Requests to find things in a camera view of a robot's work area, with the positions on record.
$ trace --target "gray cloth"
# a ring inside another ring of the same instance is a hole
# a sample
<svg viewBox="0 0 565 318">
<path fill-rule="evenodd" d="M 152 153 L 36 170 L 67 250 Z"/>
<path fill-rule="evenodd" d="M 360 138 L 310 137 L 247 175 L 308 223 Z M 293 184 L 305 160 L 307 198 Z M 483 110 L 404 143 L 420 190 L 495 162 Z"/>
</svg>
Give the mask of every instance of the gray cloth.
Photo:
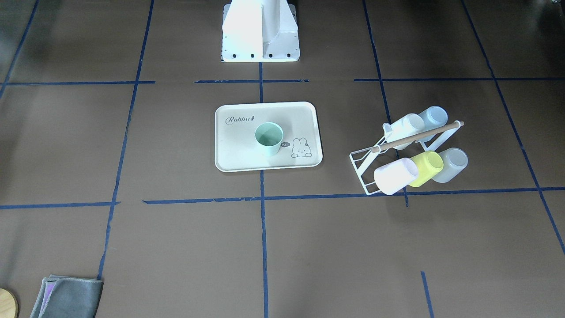
<svg viewBox="0 0 565 318">
<path fill-rule="evenodd" d="M 99 280 L 49 275 L 29 318 L 93 318 L 101 292 Z"/>
</svg>

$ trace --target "wooden coaster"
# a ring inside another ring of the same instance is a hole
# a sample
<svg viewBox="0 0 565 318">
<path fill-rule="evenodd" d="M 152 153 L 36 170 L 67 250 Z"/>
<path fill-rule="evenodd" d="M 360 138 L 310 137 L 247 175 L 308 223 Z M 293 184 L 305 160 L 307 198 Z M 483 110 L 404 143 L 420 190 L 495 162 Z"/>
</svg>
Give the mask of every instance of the wooden coaster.
<svg viewBox="0 0 565 318">
<path fill-rule="evenodd" d="M 0 288 L 0 318 L 16 318 L 18 302 L 11 292 Z"/>
</svg>

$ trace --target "cup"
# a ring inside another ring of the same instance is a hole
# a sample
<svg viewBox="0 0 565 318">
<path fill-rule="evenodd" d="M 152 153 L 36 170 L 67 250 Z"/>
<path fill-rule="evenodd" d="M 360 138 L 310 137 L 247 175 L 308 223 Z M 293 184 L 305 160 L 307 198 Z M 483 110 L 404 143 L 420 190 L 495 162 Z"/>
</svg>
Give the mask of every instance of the cup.
<svg viewBox="0 0 565 318">
<path fill-rule="evenodd" d="M 425 124 L 420 116 L 411 113 L 390 124 L 390 128 L 392 128 L 392 134 L 386 138 L 386 142 L 388 143 L 424 131 Z M 411 143 L 402 144 L 394 147 L 394 149 L 402 150 L 410 144 Z"/>
<path fill-rule="evenodd" d="M 255 140 L 259 151 L 266 157 L 274 156 L 279 152 L 283 137 L 283 129 L 275 123 L 262 123 L 255 129 Z"/>
<path fill-rule="evenodd" d="M 422 118 L 425 124 L 424 131 L 439 128 L 447 124 L 447 112 L 445 109 L 439 106 L 428 107 L 425 111 L 422 111 L 418 116 Z M 432 140 L 435 135 L 424 137 L 420 141 L 426 142 Z"/>
<path fill-rule="evenodd" d="M 435 151 L 425 151 L 410 159 L 412 159 L 418 167 L 418 177 L 410 183 L 411 187 L 418 188 L 432 179 L 444 168 L 443 160 Z"/>
<path fill-rule="evenodd" d="M 446 183 L 467 167 L 469 159 L 465 151 L 459 148 L 449 148 L 439 153 L 444 162 L 444 169 L 432 179 L 435 182 Z"/>
<path fill-rule="evenodd" d="M 386 195 L 392 195 L 418 177 L 418 167 L 409 158 L 400 158 L 375 169 L 375 184 Z"/>
</svg>

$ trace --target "cartoon rabbit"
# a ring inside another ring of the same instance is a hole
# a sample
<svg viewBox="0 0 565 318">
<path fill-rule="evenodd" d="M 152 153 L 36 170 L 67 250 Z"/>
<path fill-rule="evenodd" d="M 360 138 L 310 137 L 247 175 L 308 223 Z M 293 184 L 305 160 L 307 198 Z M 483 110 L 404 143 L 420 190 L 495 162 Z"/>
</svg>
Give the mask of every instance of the cartoon rabbit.
<svg viewBox="0 0 565 318">
<path fill-rule="evenodd" d="M 308 146 L 308 140 L 306 138 L 294 138 L 292 140 L 292 155 L 291 157 L 312 157 L 310 152 L 310 146 Z"/>
</svg>

